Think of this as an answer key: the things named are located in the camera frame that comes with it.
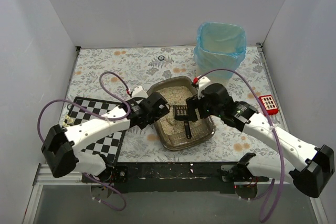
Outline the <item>black litter scoop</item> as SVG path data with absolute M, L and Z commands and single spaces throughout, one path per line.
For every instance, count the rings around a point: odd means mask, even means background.
M 185 134 L 187 139 L 192 138 L 191 128 L 189 124 L 189 114 L 187 105 L 173 105 L 174 119 L 182 121 L 185 128 Z

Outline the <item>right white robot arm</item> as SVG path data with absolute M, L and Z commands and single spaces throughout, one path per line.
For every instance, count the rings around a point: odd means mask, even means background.
M 186 100 L 192 119 L 215 116 L 227 126 L 266 144 L 282 155 L 280 164 L 262 163 L 255 153 L 245 154 L 232 168 L 223 171 L 227 181 L 247 181 L 253 177 L 283 179 L 303 194 L 318 198 L 335 171 L 334 151 L 327 145 L 316 147 L 277 126 L 247 102 L 234 101 L 220 83 L 207 78 L 192 84 L 197 94 Z

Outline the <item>brown plastic litter box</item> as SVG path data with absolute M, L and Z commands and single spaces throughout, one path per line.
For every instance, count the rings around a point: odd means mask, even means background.
M 186 99 L 197 94 L 190 78 L 181 76 L 154 84 L 148 94 L 158 92 L 168 103 L 169 113 L 154 123 L 165 148 L 179 151 L 209 140 L 215 133 L 215 124 L 210 117 L 193 122 Z

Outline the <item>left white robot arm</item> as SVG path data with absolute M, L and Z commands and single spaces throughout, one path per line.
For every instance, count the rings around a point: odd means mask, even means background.
M 97 151 L 83 149 L 96 141 L 134 126 L 143 129 L 169 113 L 167 100 L 158 92 L 151 95 L 134 95 L 106 114 L 75 126 L 49 129 L 41 148 L 55 178 L 80 172 L 98 177 L 104 182 L 112 175 L 112 165 Z

